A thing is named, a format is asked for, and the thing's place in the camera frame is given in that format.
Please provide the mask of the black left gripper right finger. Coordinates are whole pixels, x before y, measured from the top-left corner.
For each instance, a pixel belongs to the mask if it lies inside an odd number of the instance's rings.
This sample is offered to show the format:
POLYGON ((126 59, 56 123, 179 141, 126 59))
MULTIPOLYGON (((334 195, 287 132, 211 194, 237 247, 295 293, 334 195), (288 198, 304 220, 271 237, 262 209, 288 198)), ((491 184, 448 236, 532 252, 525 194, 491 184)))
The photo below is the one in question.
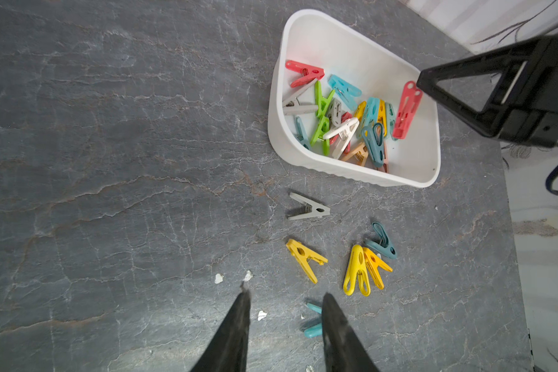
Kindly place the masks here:
POLYGON ((379 371, 330 293, 322 299, 322 339, 327 371, 379 371))

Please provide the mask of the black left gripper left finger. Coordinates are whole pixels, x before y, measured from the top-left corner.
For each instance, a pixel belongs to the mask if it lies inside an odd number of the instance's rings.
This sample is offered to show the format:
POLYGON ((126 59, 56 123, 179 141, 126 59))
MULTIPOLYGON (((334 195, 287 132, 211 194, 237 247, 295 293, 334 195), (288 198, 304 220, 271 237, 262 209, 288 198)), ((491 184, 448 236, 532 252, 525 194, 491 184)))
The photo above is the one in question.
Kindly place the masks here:
POLYGON ((250 292, 243 290, 192 371, 246 370, 250 307, 250 292))

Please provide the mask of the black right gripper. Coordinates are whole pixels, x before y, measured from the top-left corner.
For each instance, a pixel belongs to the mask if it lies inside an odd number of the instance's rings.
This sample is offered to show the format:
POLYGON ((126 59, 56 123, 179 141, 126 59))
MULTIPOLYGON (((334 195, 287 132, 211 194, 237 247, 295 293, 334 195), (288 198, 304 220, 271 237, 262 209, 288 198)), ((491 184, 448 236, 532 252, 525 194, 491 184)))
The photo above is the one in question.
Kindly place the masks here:
POLYGON ((558 147, 558 35, 425 69, 417 87, 482 136, 558 147))

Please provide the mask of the turquoise clothespin of pair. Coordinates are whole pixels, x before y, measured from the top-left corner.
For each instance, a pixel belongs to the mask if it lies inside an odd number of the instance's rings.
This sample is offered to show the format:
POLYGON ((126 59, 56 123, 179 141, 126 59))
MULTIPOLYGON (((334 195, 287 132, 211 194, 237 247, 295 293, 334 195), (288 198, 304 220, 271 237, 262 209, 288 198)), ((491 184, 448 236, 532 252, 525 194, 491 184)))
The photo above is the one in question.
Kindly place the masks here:
POLYGON ((303 328, 303 334, 306 338, 312 339, 322 336, 322 307, 311 302, 307 302, 306 307, 314 311, 318 317, 307 322, 303 328))

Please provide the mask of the yellow clothespin pair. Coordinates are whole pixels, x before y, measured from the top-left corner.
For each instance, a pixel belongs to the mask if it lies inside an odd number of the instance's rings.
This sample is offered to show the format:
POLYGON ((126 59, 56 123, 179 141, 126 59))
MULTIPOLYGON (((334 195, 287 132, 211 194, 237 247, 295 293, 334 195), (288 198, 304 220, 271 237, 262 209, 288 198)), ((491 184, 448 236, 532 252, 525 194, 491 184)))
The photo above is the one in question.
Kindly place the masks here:
POLYGON ((364 249, 358 244, 354 245, 350 251, 350 259, 343 282, 344 293, 348 296, 352 295, 355 292, 356 285, 358 285, 363 296, 370 295, 371 288, 364 249))

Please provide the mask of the red clothespin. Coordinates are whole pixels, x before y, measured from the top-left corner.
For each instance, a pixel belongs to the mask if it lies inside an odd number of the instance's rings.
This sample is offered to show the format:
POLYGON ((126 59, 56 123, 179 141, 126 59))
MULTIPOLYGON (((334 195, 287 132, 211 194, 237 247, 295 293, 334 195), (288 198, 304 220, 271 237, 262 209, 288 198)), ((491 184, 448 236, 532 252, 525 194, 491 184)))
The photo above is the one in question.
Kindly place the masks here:
MULTIPOLYGON (((336 124, 335 127, 339 127, 342 126, 347 120, 351 119, 353 117, 353 115, 349 112, 345 112, 344 114, 342 114, 341 116, 341 124, 336 124)), ((346 140, 347 136, 348 136, 348 130, 342 131, 341 133, 339 133, 338 136, 333 136, 330 138, 330 144, 333 145, 335 144, 335 142, 340 139, 340 140, 346 140)), ((344 153, 349 153, 350 152, 350 143, 347 143, 345 149, 343 150, 344 153)))
POLYGON ((405 84, 401 93, 398 113, 395 117, 395 126, 392 131, 393 138, 397 140, 406 138, 422 98, 423 91, 417 87, 415 82, 410 81, 405 84))
POLYGON ((313 82, 314 80, 321 80, 325 76, 325 71, 322 68, 297 62, 295 60, 287 60, 285 62, 285 67, 289 71, 294 71, 301 75, 301 77, 291 82, 291 88, 308 85, 308 83, 313 82))

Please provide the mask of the dark teal clothespin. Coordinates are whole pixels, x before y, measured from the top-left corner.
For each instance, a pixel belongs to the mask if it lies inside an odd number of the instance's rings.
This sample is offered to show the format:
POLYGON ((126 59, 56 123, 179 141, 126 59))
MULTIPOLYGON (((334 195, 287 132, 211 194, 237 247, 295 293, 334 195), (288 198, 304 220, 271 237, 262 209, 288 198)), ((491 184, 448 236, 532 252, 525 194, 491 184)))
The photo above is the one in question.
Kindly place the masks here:
POLYGON ((373 222, 371 224, 375 234, 377 235, 376 240, 365 239, 364 243, 376 254, 381 254, 389 259, 397 260, 398 254, 395 250, 394 245, 391 242, 384 226, 379 222, 373 222))

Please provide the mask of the sage green clothespin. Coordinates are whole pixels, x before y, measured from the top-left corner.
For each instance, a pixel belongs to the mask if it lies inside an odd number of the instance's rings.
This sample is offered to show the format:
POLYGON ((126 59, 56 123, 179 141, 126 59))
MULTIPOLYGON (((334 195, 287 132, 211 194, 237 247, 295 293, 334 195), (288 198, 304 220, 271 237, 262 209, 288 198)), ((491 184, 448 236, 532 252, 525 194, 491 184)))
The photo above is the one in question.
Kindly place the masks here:
POLYGON ((394 107, 391 103, 385 103, 386 110, 386 123, 387 123, 387 135, 393 139, 393 131, 395 129, 396 115, 394 107))
POLYGON ((296 139, 307 150, 311 150, 310 140, 308 139, 308 135, 303 125, 302 119, 299 116, 295 116, 294 119, 294 125, 296 128, 296 139))

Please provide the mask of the grey clothespin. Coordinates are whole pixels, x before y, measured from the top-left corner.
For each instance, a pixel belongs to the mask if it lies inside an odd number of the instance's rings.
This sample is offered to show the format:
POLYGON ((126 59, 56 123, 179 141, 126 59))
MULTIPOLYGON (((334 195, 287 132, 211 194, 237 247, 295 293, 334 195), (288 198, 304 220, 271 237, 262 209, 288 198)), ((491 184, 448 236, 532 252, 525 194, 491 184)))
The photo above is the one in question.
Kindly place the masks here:
POLYGON ((327 112, 331 127, 338 127, 342 124, 343 110, 341 106, 341 101, 339 99, 332 100, 327 112))
POLYGON ((330 208, 324 206, 323 204, 311 200, 310 198, 306 198, 303 195, 299 195, 298 193, 291 192, 289 197, 293 200, 302 203, 305 205, 306 210, 304 213, 299 215, 291 215, 288 217, 288 220, 301 220, 301 219, 311 219, 311 218, 321 218, 330 215, 330 208))
POLYGON ((292 95, 283 100, 283 113, 285 116, 297 116, 309 113, 316 113, 318 110, 317 104, 304 104, 299 102, 299 97, 305 94, 311 87, 316 85, 318 80, 315 78, 307 85, 302 86, 299 90, 295 91, 292 95))

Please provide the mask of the beige clothespin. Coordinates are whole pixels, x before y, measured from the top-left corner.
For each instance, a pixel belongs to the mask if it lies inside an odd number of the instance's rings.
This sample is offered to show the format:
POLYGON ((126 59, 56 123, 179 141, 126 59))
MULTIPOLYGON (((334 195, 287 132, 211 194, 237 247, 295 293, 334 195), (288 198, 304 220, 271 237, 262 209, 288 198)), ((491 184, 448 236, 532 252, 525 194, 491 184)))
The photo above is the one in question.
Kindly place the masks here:
POLYGON ((364 167, 369 158, 369 152, 364 142, 360 142, 355 148, 353 148, 349 153, 341 156, 341 161, 348 162, 355 159, 356 164, 360 167, 364 167))

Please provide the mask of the white clothespin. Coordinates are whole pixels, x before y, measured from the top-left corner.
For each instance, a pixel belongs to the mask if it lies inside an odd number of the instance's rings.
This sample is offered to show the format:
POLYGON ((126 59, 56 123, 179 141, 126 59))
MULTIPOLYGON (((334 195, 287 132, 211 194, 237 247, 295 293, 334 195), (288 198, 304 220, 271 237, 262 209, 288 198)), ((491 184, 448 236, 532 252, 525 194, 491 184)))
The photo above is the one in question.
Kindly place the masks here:
POLYGON ((332 158, 339 159, 356 134, 359 125, 359 119, 357 117, 352 117, 323 135, 322 139, 324 140, 331 140, 333 137, 336 137, 336 147, 331 154, 332 158))

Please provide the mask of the lime green clothespin bottom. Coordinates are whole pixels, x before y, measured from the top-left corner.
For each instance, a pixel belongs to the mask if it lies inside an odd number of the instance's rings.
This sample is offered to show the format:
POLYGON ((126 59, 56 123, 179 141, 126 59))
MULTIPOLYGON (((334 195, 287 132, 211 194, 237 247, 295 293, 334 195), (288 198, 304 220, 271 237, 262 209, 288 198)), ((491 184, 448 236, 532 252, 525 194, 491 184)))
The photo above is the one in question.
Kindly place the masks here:
POLYGON ((322 153, 325 156, 330 155, 330 140, 325 139, 324 136, 330 131, 330 119, 323 116, 319 119, 316 131, 310 139, 310 146, 314 147, 318 142, 322 144, 322 153))

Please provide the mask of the lime green clothespin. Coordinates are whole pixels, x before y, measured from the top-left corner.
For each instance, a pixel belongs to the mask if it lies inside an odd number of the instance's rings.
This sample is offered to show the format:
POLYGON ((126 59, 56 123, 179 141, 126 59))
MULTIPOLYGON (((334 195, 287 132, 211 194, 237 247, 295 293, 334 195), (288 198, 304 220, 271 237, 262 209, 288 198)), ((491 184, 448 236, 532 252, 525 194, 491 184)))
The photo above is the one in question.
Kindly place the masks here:
POLYGON ((330 131, 330 119, 323 116, 319 119, 316 131, 310 139, 310 146, 314 147, 318 142, 322 144, 322 153, 325 156, 330 155, 330 140, 325 139, 324 136, 330 131))
POLYGON ((315 83, 315 101, 317 105, 316 110, 316 117, 318 119, 322 119, 328 111, 329 105, 333 100, 333 96, 335 95, 335 90, 331 90, 327 97, 324 97, 322 94, 322 85, 321 81, 316 80, 315 83))

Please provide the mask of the orange yellow clothespin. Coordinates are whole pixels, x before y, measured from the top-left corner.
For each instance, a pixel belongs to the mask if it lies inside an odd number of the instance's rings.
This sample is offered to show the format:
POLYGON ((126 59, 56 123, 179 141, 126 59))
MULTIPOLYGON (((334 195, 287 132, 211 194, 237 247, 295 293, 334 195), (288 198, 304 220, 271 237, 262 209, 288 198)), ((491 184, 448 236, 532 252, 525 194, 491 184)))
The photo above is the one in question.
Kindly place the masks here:
POLYGON ((384 290, 384 282, 379 273, 379 268, 387 272, 392 272, 393 269, 381 259, 380 255, 375 254, 371 249, 364 247, 363 251, 366 266, 374 284, 378 289, 384 290))

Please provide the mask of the pink clothespin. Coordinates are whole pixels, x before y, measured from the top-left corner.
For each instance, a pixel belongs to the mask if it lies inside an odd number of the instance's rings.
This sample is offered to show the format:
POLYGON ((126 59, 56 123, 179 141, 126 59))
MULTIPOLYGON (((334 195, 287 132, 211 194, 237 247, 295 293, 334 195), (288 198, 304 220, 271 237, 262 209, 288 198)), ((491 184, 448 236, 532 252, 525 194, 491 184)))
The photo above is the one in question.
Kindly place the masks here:
POLYGON ((384 144, 384 150, 383 150, 383 165, 381 167, 378 167, 379 171, 382 171, 386 174, 388 174, 388 147, 386 144, 384 144))

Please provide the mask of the white plastic storage box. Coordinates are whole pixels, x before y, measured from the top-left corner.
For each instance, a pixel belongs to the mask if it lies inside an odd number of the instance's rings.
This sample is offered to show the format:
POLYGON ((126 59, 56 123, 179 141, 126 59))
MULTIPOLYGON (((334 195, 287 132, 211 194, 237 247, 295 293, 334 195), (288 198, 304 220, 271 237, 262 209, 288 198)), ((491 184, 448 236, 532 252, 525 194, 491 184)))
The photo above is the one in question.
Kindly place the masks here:
POLYGON ((289 164, 383 187, 431 186, 441 167, 436 102, 419 70, 312 9, 287 21, 268 136, 289 164))

